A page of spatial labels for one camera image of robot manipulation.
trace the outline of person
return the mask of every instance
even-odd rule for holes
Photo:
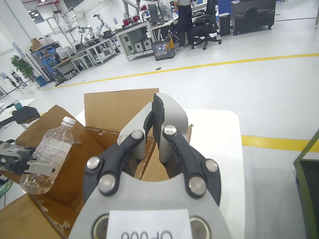
[[[192,8],[190,0],[173,0],[176,6],[175,12],[178,10],[178,22],[177,22],[177,36],[179,38],[179,48],[176,51],[180,51],[186,48],[185,46],[185,32],[187,33],[188,45],[193,45],[193,37],[191,35],[193,21],[192,21]]]

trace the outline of white bottle cap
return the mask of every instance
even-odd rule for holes
[[[63,120],[62,120],[62,124],[63,122],[66,122],[68,124],[71,124],[71,125],[75,125],[75,123],[77,122],[75,119],[72,119],[72,118],[69,118],[69,117],[64,117]]]

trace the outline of white floor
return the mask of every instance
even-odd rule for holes
[[[187,48],[173,59],[158,62],[153,56],[127,62],[124,55],[119,55],[103,66],[79,74],[62,86],[153,72],[158,67],[162,71],[225,61],[319,53],[319,29],[314,29],[315,19],[288,20],[316,17],[318,4],[319,0],[277,2],[277,22],[272,30],[261,28],[259,32],[222,37],[221,45],[211,42],[206,51],[201,47],[194,50]],[[84,109],[84,93],[158,87],[183,108],[228,109],[235,112],[239,117],[241,134],[310,139],[319,127],[318,75],[319,57],[244,61],[61,88],[55,88],[50,83],[31,94],[14,91],[1,101],[9,104],[15,99],[36,98],[32,106],[39,112],[44,113],[57,104],[76,116]],[[5,131],[0,130],[0,139],[16,138],[22,131],[20,126],[12,124]],[[243,153],[246,205],[252,201],[252,208],[246,208],[246,238],[304,238],[291,167],[292,153],[246,147]],[[272,163],[277,160],[280,160],[277,165],[279,170],[274,174],[280,175],[283,171],[287,174],[276,182],[274,178],[270,180],[267,171],[261,169],[271,170]],[[268,201],[264,201],[262,196],[262,184],[265,182],[270,189],[274,188],[269,195],[272,199]],[[280,209],[272,207],[276,196],[286,196],[290,192],[293,196],[291,199],[285,197],[289,200],[286,206],[289,208],[297,204],[296,211],[293,211],[297,217],[286,214],[291,211],[283,214]]]

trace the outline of black pants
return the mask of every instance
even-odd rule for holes
[[[192,8],[190,5],[178,7],[177,36],[179,38],[180,47],[185,45],[185,32],[187,33],[188,44],[193,44],[193,36],[191,34],[193,27]]]

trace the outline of black office chair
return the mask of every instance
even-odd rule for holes
[[[221,39],[216,37],[210,37],[210,34],[218,34],[218,25],[216,22],[216,10],[217,0],[207,0],[206,10],[199,10],[193,14],[193,18],[196,18],[193,22],[192,35],[194,37],[194,46],[204,44],[203,50],[206,49],[208,41],[218,42],[221,44]]]

